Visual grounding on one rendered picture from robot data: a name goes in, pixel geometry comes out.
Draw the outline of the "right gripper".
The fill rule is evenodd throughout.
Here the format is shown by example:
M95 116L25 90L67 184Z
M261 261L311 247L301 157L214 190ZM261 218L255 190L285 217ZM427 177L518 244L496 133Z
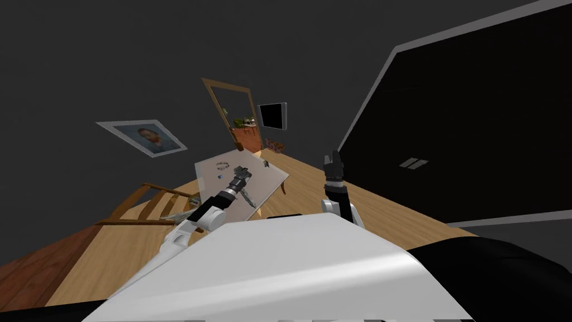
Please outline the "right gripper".
M342 181L344 177L344 164L340 161L337 150L333 150L331 159L329 155L324 157L323 170L327 181Z

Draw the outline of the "pale square table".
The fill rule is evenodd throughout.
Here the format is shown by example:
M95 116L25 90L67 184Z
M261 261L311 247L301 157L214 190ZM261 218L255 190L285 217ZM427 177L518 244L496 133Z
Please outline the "pale square table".
M270 164L269 168L264 167L264 161L247 150L233 150L195 164L201 201L227 188L235 177L233 169L237 166L247 168L252 174L245 190L256 203L257 209L249 206L241 194L237 193L236 200L225 209L227 215L224 224L247 221L272 193L280 189L281 184L289 176L274 165Z

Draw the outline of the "wooden cabinet with plants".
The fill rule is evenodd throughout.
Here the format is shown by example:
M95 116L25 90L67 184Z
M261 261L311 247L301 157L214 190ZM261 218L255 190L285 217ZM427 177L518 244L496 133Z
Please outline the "wooden cabinet with plants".
M243 119L233 119L231 122L233 134L245 150L252 153L261 151L261 139L256 126L249 127Z

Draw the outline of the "framed portrait picture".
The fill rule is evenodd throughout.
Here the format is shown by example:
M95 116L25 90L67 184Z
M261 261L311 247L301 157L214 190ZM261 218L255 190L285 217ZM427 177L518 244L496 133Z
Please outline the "framed portrait picture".
M152 158L188 150L159 120L101 121L97 125Z

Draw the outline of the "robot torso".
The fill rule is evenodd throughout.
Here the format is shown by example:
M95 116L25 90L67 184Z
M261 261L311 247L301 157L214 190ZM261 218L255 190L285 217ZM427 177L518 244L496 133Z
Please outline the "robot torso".
M224 224L83 322L468 319L401 247L333 214Z

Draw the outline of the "wooden chair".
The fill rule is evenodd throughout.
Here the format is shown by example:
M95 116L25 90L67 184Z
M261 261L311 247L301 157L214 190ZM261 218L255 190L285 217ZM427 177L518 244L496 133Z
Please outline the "wooden chair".
M135 203L137 203L149 190L156 190L156 194L144 205L137 218L124 218L123 216L125 213L127 213L129 209L133 208ZM169 200L160 211L159 219L150 219L151 213L167 195ZM121 202L121 204L114 209L108 218L96 223L96 225L173 226L175 221L168 218L168 216L171 214L177 200L180 198L185 198L184 211L192 210L201 204L199 193L189 194L178 190L167 189L155 184L143 183L135 192L130 194L128 198Z

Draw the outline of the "large black double door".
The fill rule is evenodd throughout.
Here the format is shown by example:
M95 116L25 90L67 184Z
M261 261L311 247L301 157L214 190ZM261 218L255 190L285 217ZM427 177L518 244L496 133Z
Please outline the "large black double door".
M572 210L572 0L397 47L340 155L346 182L444 223Z

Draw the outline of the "black wall screen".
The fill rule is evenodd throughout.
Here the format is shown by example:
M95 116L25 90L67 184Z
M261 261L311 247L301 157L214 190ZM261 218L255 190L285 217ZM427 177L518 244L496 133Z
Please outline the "black wall screen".
M261 126L286 131L287 107L286 102L258 105Z

